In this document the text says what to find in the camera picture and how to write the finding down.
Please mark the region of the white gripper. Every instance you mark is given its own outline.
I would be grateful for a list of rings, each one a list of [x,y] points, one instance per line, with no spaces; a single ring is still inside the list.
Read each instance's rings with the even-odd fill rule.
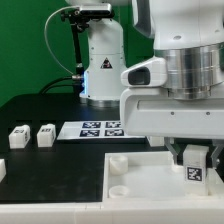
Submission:
[[[158,88],[128,88],[121,95],[120,120],[128,135],[165,137],[175,165],[183,164],[183,150],[174,138],[214,139],[207,166],[220,164],[224,99],[182,101],[166,97]]]

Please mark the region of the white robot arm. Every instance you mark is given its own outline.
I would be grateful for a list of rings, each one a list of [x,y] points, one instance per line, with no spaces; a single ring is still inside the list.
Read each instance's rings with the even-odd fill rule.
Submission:
[[[66,1],[90,24],[82,101],[118,104],[124,132],[161,138],[177,164],[186,162],[177,139],[208,139],[205,160],[215,166],[224,149],[224,0]],[[131,5],[136,30],[153,41],[150,59],[125,67],[115,5]]]

